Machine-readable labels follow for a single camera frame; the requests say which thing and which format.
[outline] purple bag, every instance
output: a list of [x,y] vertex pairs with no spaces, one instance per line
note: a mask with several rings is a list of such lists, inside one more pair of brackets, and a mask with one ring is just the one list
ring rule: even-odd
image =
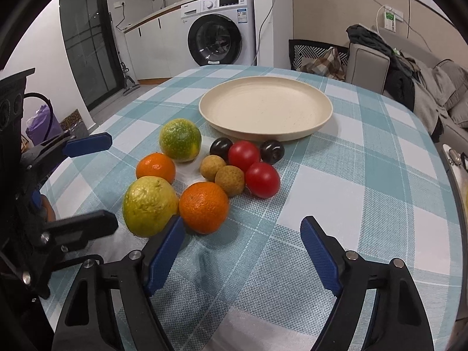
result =
[[[34,145],[39,145],[44,141],[45,132],[49,126],[50,110],[47,105],[43,105],[36,112],[34,117],[27,121],[26,135],[31,139]],[[47,140],[63,133],[55,115],[52,118],[52,127]]]

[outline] sticker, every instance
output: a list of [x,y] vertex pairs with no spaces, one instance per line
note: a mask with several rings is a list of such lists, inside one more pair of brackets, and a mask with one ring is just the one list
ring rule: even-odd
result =
[[247,9],[237,9],[237,23],[246,24],[247,23]]

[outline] plate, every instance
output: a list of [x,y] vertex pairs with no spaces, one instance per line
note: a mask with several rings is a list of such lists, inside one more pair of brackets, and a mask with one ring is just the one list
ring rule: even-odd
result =
[[221,133],[250,141],[296,140],[319,130],[333,114],[330,99],[317,88],[262,76],[217,85],[198,109]]

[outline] tile floor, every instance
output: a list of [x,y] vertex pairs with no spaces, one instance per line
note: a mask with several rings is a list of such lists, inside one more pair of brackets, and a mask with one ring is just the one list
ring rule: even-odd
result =
[[115,95],[112,95],[106,101],[102,102],[99,106],[90,111],[91,117],[96,123],[96,128],[114,114],[116,114],[118,111],[120,111],[127,104],[131,103],[155,87],[157,87],[157,85],[140,85],[140,88],[132,91],[126,96],[123,95],[123,90],[117,92]]

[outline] orange fruit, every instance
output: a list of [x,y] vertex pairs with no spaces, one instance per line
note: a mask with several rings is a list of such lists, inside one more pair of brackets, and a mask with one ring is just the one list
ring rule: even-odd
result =
[[176,177],[176,165],[165,154],[152,153],[143,158],[137,165],[137,179],[146,176],[160,177],[172,183]]
[[229,198],[216,183],[194,183],[182,193],[179,213],[186,225],[194,231],[212,233],[228,217]]

